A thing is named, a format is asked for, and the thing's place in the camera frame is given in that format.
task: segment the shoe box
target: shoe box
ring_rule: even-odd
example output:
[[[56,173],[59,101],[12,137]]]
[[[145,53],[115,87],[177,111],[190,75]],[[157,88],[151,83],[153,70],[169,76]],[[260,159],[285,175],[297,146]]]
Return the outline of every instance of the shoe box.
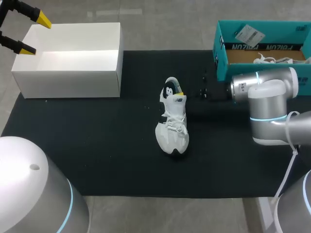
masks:
[[[24,98],[120,97],[120,23],[32,25],[23,42],[36,49],[12,67]]]
[[[311,22],[218,21],[213,56],[219,81],[233,75],[265,69],[293,67],[298,74],[301,96],[311,95],[311,64],[254,64],[256,58],[289,57],[304,61],[311,57]]]

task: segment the brown cardboard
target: brown cardboard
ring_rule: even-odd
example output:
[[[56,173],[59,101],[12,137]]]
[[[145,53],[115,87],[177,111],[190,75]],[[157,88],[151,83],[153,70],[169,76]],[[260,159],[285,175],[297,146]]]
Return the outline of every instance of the brown cardboard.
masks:
[[[260,58],[261,53],[264,57],[273,57],[276,60],[289,57],[293,60],[305,61],[306,58],[302,51],[293,50],[268,50],[268,51],[254,51],[254,50],[227,50],[227,58],[229,64],[234,63],[253,63],[256,58]]]

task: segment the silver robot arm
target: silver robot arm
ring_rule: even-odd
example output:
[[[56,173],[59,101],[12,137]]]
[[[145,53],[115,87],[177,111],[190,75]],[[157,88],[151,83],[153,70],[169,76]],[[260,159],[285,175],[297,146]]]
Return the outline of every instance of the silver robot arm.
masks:
[[[287,120],[286,100],[296,97],[298,78],[293,68],[234,76],[231,82],[235,102],[248,100],[253,139],[266,146],[311,145],[311,111]]]

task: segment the shoe tongue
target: shoe tongue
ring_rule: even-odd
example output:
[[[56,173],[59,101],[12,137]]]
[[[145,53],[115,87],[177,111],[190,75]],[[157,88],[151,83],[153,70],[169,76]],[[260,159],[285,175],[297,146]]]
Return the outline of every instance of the shoe tongue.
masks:
[[[185,113],[186,100],[187,96],[167,96],[167,111],[173,115],[183,115]]]

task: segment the white tag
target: white tag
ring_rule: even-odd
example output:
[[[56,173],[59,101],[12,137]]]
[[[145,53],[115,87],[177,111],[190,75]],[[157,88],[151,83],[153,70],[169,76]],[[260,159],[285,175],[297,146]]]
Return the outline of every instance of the white tag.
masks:
[[[265,34],[246,24],[235,38],[251,47],[255,47],[265,36]]]

